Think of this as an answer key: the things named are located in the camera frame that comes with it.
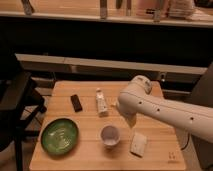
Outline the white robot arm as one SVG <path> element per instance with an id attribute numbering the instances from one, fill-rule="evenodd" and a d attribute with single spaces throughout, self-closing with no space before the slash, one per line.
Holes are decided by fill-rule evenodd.
<path id="1" fill-rule="evenodd" d="M 213 108 L 155 97 L 151 90 L 146 76 L 135 76 L 120 91 L 117 110 L 128 119 L 144 114 L 213 143 Z"/>

